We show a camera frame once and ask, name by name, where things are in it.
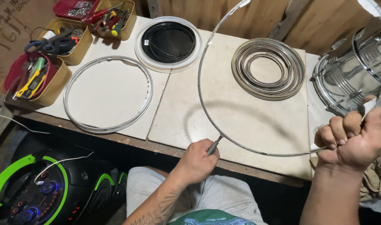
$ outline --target hand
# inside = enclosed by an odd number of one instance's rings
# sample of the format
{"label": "hand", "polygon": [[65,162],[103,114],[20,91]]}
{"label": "hand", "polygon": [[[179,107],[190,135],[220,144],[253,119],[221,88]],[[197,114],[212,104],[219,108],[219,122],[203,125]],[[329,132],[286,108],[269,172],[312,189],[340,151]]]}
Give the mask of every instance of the hand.
{"label": "hand", "polygon": [[207,150],[212,144],[209,139],[190,144],[170,175],[175,175],[183,187],[204,181],[220,159],[218,149],[207,156]]}
{"label": "hand", "polygon": [[[363,102],[371,99],[367,96]],[[344,119],[332,117],[317,131],[314,143],[331,148],[318,153],[318,166],[363,173],[381,155],[381,107],[366,115],[363,126],[361,120],[357,111],[351,111]]]}

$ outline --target snare drum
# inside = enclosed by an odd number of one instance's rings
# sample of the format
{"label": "snare drum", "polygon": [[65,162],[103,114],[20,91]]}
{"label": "snare drum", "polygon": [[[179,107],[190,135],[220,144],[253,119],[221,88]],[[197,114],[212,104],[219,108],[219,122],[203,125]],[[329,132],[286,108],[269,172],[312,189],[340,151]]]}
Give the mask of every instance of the snare drum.
{"label": "snare drum", "polygon": [[364,29],[353,36],[353,46],[342,57],[321,57],[311,81],[327,109],[344,117],[362,106],[364,96],[381,93],[381,37],[358,46]]}

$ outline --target scissors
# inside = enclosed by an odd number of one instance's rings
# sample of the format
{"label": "scissors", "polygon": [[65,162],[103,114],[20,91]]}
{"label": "scissors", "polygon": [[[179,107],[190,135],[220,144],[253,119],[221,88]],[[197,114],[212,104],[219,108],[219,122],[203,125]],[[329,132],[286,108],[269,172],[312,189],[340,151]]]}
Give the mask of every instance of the scissors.
{"label": "scissors", "polygon": [[42,52],[44,54],[55,54],[55,46],[54,46],[54,41],[59,39],[59,38],[64,38],[71,33],[73,33],[74,29],[68,29],[64,32],[61,32],[49,39],[42,38],[42,40],[35,40],[35,41],[30,41],[29,44],[24,48],[25,53],[37,53],[37,52]]}

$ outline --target green shirt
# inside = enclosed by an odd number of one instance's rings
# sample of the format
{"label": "green shirt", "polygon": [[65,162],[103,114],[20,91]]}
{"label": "green shirt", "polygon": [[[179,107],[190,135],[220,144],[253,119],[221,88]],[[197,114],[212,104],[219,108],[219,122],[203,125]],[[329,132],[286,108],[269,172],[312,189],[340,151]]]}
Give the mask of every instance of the green shirt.
{"label": "green shirt", "polygon": [[190,212],[168,225],[256,225],[247,219],[233,216],[217,209],[202,209]]}

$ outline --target gray shorts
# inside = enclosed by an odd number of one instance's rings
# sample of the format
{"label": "gray shorts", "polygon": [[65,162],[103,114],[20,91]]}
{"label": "gray shorts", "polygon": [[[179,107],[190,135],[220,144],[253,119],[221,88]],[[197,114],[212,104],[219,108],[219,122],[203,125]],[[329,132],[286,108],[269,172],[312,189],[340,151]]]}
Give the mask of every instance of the gray shorts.
{"label": "gray shorts", "polygon": [[[164,179],[161,174],[146,167],[135,167],[129,171],[127,217],[160,186]],[[228,176],[209,176],[206,181],[187,187],[179,197],[168,222],[201,209],[219,209],[251,220],[257,225],[267,225],[263,222],[248,184]]]}

